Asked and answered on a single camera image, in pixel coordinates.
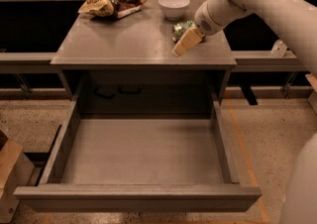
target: concrete floor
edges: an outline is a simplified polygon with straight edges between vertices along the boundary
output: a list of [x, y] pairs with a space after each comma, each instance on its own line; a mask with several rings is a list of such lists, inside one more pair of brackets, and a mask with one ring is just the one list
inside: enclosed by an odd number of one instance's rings
[[[230, 91], [222, 103], [224, 126], [241, 184], [259, 185], [263, 191], [262, 199], [247, 213], [37, 213], [20, 203], [12, 223], [253, 220], [277, 224], [292, 164], [305, 142], [317, 132], [317, 115], [307, 98], [271, 95], [258, 98], [258, 102], [250, 106], [241, 94]], [[68, 105], [60, 91], [36, 91], [24, 100], [20, 91], [1, 90], [0, 129], [26, 152], [45, 152]]]

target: white bowl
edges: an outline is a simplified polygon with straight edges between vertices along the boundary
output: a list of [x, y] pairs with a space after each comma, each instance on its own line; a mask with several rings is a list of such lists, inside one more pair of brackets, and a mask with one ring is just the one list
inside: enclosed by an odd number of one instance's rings
[[189, 0], [158, 0], [161, 10], [169, 20], [178, 20], [188, 8]]

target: drawer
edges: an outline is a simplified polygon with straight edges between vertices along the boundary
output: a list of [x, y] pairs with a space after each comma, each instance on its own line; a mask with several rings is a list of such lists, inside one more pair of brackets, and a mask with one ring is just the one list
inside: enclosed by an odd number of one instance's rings
[[247, 211], [213, 73], [84, 73], [38, 186], [38, 211]]

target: metal bracket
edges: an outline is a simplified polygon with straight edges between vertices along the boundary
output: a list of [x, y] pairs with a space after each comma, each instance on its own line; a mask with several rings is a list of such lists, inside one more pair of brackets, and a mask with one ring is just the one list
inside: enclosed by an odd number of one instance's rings
[[289, 99], [289, 90], [290, 90], [290, 87], [292, 86], [297, 74], [298, 74], [297, 71], [290, 72], [288, 77], [285, 80], [285, 83], [281, 87], [281, 92], [282, 92], [284, 98], [286, 98], [286, 99]]
[[27, 79], [24, 77], [23, 74], [15, 73], [14, 76], [18, 80], [22, 90], [24, 91], [25, 98], [28, 99], [30, 95], [32, 94], [32, 89], [27, 81]]

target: box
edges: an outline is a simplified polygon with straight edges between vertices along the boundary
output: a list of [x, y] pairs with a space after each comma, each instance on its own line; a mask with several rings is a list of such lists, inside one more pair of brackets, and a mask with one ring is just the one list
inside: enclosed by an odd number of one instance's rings
[[19, 204], [13, 196], [18, 185], [26, 185], [34, 165], [23, 154], [23, 148], [0, 130], [0, 223], [9, 223]]

